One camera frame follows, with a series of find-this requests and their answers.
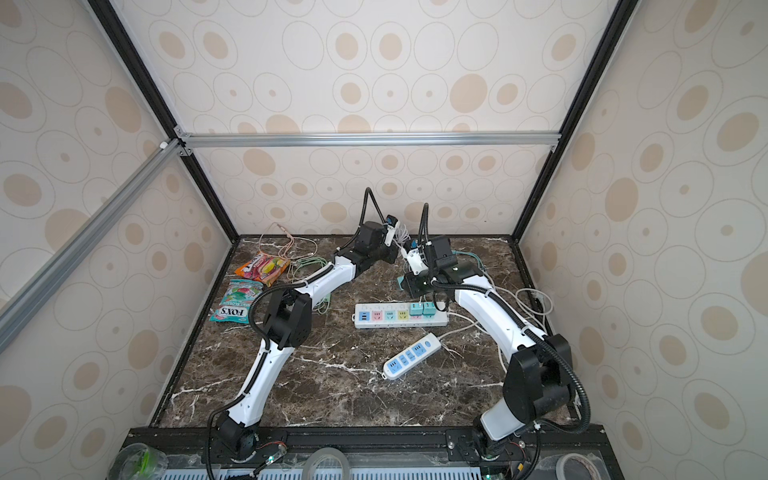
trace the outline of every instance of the brown marble surface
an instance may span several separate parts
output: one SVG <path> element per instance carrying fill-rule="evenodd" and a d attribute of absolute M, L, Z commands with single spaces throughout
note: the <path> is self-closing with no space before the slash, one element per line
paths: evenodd
<path fill-rule="evenodd" d="M 215 306 L 229 279 L 237 278 L 234 270 L 258 251 L 257 242 L 258 238 L 241 243 Z M 309 242 L 298 242 L 291 255 L 314 248 Z M 342 237 L 319 239 L 318 254 L 329 259 L 336 246 L 345 242 Z M 270 238 L 264 243 L 279 246 L 285 239 Z M 478 254 L 497 285 L 510 290 L 522 286 L 505 239 L 454 238 L 452 246 Z M 271 246 L 264 250 L 276 251 Z M 307 267 L 302 273 L 315 269 Z M 468 425 L 502 397 L 504 371 L 496 344 L 475 328 L 445 337 L 441 351 L 401 379 L 382 378 L 383 363 L 426 331 L 355 329 L 352 314 L 356 303 L 409 301 L 396 286 L 401 274 L 402 259 L 395 265 L 378 262 L 333 292 L 329 311 L 313 315 L 309 339 L 280 372 L 266 402 L 262 426 Z M 468 315 L 455 303 L 450 310 Z M 431 331 L 440 336 L 468 324 L 450 316 L 447 327 Z M 213 409 L 236 396 L 259 341 L 245 325 L 206 321 L 159 426 L 204 426 Z M 567 416 L 564 409 L 559 413 L 559 417 Z"/>

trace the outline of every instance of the candy bag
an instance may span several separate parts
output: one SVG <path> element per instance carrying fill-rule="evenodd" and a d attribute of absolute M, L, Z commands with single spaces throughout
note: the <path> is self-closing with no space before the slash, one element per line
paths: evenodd
<path fill-rule="evenodd" d="M 261 282 L 252 280 L 230 280 L 230 286 L 210 321 L 248 323 L 248 309 L 263 287 Z"/>
<path fill-rule="evenodd" d="M 290 260 L 259 253 L 253 260 L 235 270 L 235 273 L 248 280 L 272 286 L 277 277 L 288 268 L 289 263 Z"/>

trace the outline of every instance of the power strip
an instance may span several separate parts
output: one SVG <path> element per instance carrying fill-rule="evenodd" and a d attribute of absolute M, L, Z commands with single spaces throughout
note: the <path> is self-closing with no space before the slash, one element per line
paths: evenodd
<path fill-rule="evenodd" d="M 358 303 L 355 305 L 355 328 L 387 329 L 406 326 L 446 326 L 448 325 L 445 302 L 392 302 Z"/>
<path fill-rule="evenodd" d="M 435 334 L 427 333 L 418 342 L 387 360 L 384 364 L 384 375 L 389 380 L 397 380 L 428 356 L 440 350 L 440 347 L 440 340 Z"/>

